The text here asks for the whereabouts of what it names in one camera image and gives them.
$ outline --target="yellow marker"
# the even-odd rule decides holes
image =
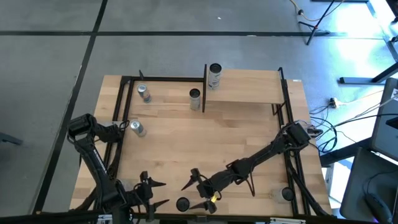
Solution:
[[[215,203],[217,201],[217,196],[213,195],[210,199],[211,202]]]

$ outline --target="wooden table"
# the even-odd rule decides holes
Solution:
[[[275,82],[279,80],[278,73],[265,72],[270,82],[261,83],[264,94],[267,94],[264,98],[271,98],[270,103],[282,103],[280,81]],[[115,75],[104,77],[94,114],[99,122],[109,122],[112,119],[120,79],[121,76]],[[220,88],[227,79],[221,79]],[[145,104],[136,91],[136,86],[140,83],[145,83],[152,95],[149,104]],[[288,85],[294,119],[308,121],[307,102],[301,81],[288,80]],[[210,177],[224,170],[225,165],[235,159],[248,157],[268,145],[279,130],[277,116],[272,115],[271,104],[223,101],[216,97],[216,91],[207,91],[204,113],[192,111],[188,95],[192,88],[202,92],[202,84],[195,82],[134,82],[128,119],[138,119],[146,128],[147,135],[139,138],[131,129],[126,131],[118,179],[130,190],[139,181],[139,174],[147,170],[154,180],[167,183],[166,186],[153,189],[154,198],[151,202],[170,199],[158,208],[157,213],[182,214],[175,206],[179,197],[188,198],[191,205],[203,201],[196,185],[181,191],[190,178],[192,168],[199,168],[203,175]],[[102,155],[105,146],[102,142],[96,144]],[[323,209],[331,213],[317,150],[309,146],[302,150],[301,155],[309,191]],[[253,177],[256,196],[251,196],[245,183],[231,184],[222,191],[223,198],[216,203],[218,210],[215,215],[291,217],[290,204],[277,203],[271,197],[273,189],[287,186],[283,155],[275,156],[256,167]],[[70,208],[81,204],[94,187],[95,182],[82,162]],[[299,211],[303,213],[297,187],[296,193]],[[186,213],[206,212],[196,209]]]

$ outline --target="can lid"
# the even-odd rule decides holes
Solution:
[[[175,204],[180,212],[185,212],[189,209],[189,200],[186,197],[180,197]]]
[[[137,86],[137,90],[139,92],[143,92],[143,91],[147,90],[147,86],[145,84],[140,84]]]
[[[213,63],[210,65],[210,71],[213,73],[220,73],[221,71],[221,65],[217,64],[217,63]]]
[[[288,201],[291,202],[294,199],[294,192],[290,187],[285,187],[282,189],[282,197]]]
[[[130,122],[130,127],[132,129],[137,129],[140,125],[141,125],[141,123],[138,120],[132,120]]]
[[[191,89],[191,91],[189,91],[189,95],[192,98],[197,98],[200,96],[200,91],[198,89]]]

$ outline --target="concrete floor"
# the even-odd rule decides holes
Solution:
[[[328,5],[296,2],[312,18]],[[0,30],[92,30],[100,5],[100,0],[3,0]],[[298,32],[297,19],[289,0],[116,0],[109,1],[100,30]],[[320,28],[360,38],[316,37],[306,46],[301,37],[97,37],[73,117],[94,112],[104,75],[138,75],[141,69],[145,75],[200,77],[203,64],[211,62],[225,68],[283,67],[286,78],[303,81],[310,108],[330,97],[351,101],[381,90],[337,82],[341,76],[373,77],[394,63],[366,4],[342,4]],[[24,140],[18,147],[0,144],[0,216],[29,212],[87,43],[88,37],[0,36],[0,131]],[[366,108],[358,103],[330,111],[328,120],[337,123]],[[372,122],[340,130],[359,141],[371,135]],[[338,148],[348,144],[339,137]],[[68,209],[77,172],[78,155],[65,143],[45,211]]]

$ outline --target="soda can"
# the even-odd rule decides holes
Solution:
[[[200,109],[200,91],[196,88],[189,91],[190,107],[192,110]]]
[[[137,86],[138,94],[144,99],[144,103],[149,103],[151,101],[151,97],[149,94],[149,90],[145,84],[140,84]]]
[[[210,65],[209,69],[209,80],[208,80],[208,86],[212,90],[216,90],[219,85],[220,85],[220,79],[221,79],[221,65],[217,63],[213,63]]]
[[[147,134],[147,130],[144,129],[143,125],[138,120],[132,120],[130,127],[138,137],[144,137]]]

